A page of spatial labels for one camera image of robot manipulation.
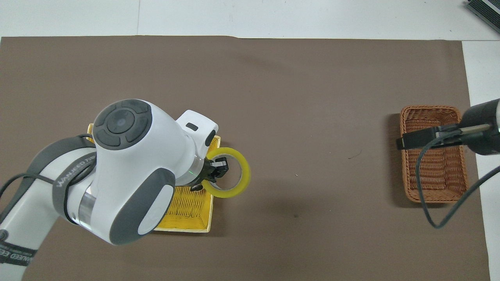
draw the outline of tape roll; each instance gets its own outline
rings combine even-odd
[[[208,193],[212,194],[215,197],[219,198],[234,197],[242,193],[249,185],[251,177],[250,166],[245,157],[241,153],[239,153],[236,149],[230,147],[219,147],[206,154],[206,157],[210,160],[219,156],[222,157],[229,156],[238,161],[239,166],[241,167],[241,177],[239,178],[238,183],[233,188],[225,190],[221,189],[216,184],[208,180],[202,181],[201,185]]]

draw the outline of white table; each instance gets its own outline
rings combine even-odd
[[[460,40],[471,105],[500,98],[500,34],[464,0],[0,1],[0,36],[226,35]],[[479,176],[500,156],[478,156]],[[500,183],[481,187],[491,280],[500,280]]]

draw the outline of woven basket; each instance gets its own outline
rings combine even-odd
[[[412,105],[401,110],[401,136],[421,129],[460,122],[452,106]],[[402,172],[406,197],[420,202],[415,165],[422,150],[402,150]],[[464,151],[461,146],[430,149],[420,164],[423,197],[427,203],[456,202],[468,188]]]

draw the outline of robotic arm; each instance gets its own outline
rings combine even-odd
[[[151,232],[175,186],[215,182],[226,159],[206,158],[218,125],[188,110],[177,120],[152,103],[128,99],[95,119],[95,145],[77,136],[44,148],[0,215],[0,276],[20,280],[61,216],[114,245]]]

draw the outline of brown paper sheet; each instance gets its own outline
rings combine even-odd
[[[479,192],[433,229],[394,145],[404,106],[469,107],[459,41],[4,37],[1,181],[126,98],[210,117],[250,186],[214,201],[207,234],[112,246],[59,219],[24,280],[489,279]]]

